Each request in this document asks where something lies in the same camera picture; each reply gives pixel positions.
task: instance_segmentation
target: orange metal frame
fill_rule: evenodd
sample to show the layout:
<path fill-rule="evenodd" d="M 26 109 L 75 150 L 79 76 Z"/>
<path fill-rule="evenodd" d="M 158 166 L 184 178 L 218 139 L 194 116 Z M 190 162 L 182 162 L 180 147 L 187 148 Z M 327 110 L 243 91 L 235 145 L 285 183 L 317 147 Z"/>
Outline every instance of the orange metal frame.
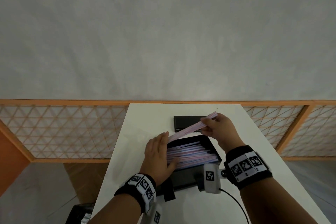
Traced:
<path fill-rule="evenodd" d="M 146 104 L 240 104 L 242 106 L 291 106 L 304 105 L 304 108 L 293 121 L 292 126 L 281 139 L 276 151 L 280 154 L 292 140 L 295 133 L 317 105 L 336 105 L 336 100 L 299 100 L 299 101 L 110 101 L 110 100 L 44 100 L 44 99 L 0 99 L 3 105 L 81 105 L 81 106 L 113 106 L 129 105 L 130 103 Z M 0 121 L 0 131 L 11 141 L 30 162 L 61 162 L 61 163 L 106 163 L 109 159 L 35 159 L 22 145 L 15 135 Z M 336 157 L 283 157 L 284 160 L 335 160 Z"/>

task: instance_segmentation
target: person's right hand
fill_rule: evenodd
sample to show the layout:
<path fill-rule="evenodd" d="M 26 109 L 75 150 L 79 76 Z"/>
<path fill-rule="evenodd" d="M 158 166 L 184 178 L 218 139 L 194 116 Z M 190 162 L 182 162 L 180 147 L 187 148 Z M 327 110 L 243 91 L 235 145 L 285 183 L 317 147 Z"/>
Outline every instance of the person's right hand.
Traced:
<path fill-rule="evenodd" d="M 232 150 L 233 148 L 245 145 L 240 139 L 232 121 L 225 115 L 218 113 L 215 120 L 201 118 L 201 122 L 207 125 L 202 128 L 201 133 L 216 139 L 218 145 L 225 151 L 225 153 L 228 153 L 229 150 Z"/>

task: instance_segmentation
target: cable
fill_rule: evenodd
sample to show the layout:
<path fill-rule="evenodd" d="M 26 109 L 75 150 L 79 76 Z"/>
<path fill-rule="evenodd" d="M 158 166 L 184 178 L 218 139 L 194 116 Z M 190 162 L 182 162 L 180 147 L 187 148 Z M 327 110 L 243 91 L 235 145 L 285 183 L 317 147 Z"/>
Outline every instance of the cable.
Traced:
<path fill-rule="evenodd" d="M 247 215 L 246 215 L 244 209 L 242 208 L 242 206 L 240 205 L 240 203 L 237 201 L 237 199 L 235 199 L 229 192 L 226 192 L 225 190 L 223 190 L 223 189 L 221 189 L 221 188 L 219 188 L 219 190 L 222 191 L 222 192 L 225 192 L 226 194 L 228 194 L 230 197 L 232 197 L 232 198 L 237 202 L 237 204 L 240 206 L 241 210 L 243 211 L 243 213 L 244 213 L 244 215 L 245 215 L 245 218 L 246 218 L 246 220 L 247 220 L 247 224 L 250 224 L 250 222 L 249 222 L 249 218 L 247 218 Z"/>

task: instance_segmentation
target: striped straw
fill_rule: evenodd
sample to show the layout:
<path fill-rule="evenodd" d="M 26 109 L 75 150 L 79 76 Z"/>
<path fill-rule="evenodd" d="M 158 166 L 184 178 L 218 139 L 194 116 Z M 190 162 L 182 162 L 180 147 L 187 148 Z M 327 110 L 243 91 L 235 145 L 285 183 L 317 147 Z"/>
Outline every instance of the striped straw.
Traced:
<path fill-rule="evenodd" d="M 212 114 L 209 114 L 207 116 L 207 118 L 212 119 L 216 116 L 217 116 L 217 112 L 213 112 Z M 190 127 L 187 127 L 185 129 L 171 135 L 170 137 L 168 137 L 168 143 L 170 143 L 170 142 L 172 142 L 176 139 L 179 139 L 179 138 L 181 138 L 181 137 L 183 137 L 183 136 L 185 136 L 189 133 L 192 133 L 196 130 L 199 130 L 200 128 L 204 128 L 204 127 L 206 127 L 206 125 L 204 123 L 202 123 L 201 121 L 199 121 L 199 122 L 195 123 L 194 125 L 191 125 Z"/>

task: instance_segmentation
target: white table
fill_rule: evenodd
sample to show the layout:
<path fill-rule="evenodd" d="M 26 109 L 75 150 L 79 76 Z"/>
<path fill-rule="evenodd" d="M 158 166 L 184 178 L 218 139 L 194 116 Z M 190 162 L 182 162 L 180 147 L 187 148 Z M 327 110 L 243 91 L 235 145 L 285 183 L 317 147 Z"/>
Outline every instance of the white table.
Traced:
<path fill-rule="evenodd" d="M 241 105 L 225 104 L 130 104 L 93 209 L 93 216 L 111 200 L 122 182 L 139 171 L 147 141 L 167 130 L 170 134 L 174 133 L 174 116 L 205 116 L 214 111 L 223 113 L 232 120 L 242 140 L 264 158 L 271 167 L 274 178 L 318 223 L 330 224 Z M 210 140 L 225 160 L 225 153 L 216 140 Z M 221 187 L 242 204 L 239 191 L 233 184 L 222 179 Z M 175 196 L 176 199 L 169 202 L 164 202 L 163 197 L 157 198 L 163 207 L 163 223 L 246 224 L 237 203 L 225 193 L 208 194 L 193 187 L 177 191 Z"/>

